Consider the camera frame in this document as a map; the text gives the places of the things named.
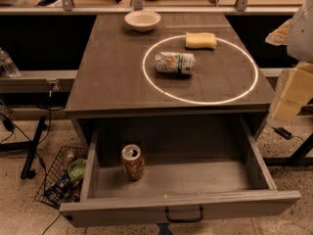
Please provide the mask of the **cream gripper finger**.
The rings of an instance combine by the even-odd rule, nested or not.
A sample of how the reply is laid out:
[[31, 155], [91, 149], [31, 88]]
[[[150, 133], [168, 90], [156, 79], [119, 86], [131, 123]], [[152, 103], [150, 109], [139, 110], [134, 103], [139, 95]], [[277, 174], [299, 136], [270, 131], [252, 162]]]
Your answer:
[[274, 46], [286, 45], [289, 39], [290, 24], [291, 20], [282, 23], [278, 28], [267, 35], [265, 42]]
[[312, 99], [313, 64], [300, 62], [295, 68], [280, 74], [267, 123], [273, 127], [287, 125]]

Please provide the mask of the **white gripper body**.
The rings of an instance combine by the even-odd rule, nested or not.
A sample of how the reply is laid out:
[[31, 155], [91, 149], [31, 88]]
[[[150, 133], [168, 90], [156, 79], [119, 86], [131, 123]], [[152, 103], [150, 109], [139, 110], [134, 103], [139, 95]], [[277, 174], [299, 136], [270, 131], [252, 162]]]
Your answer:
[[313, 0], [305, 0], [294, 13], [289, 28], [287, 52], [301, 62], [313, 62]]

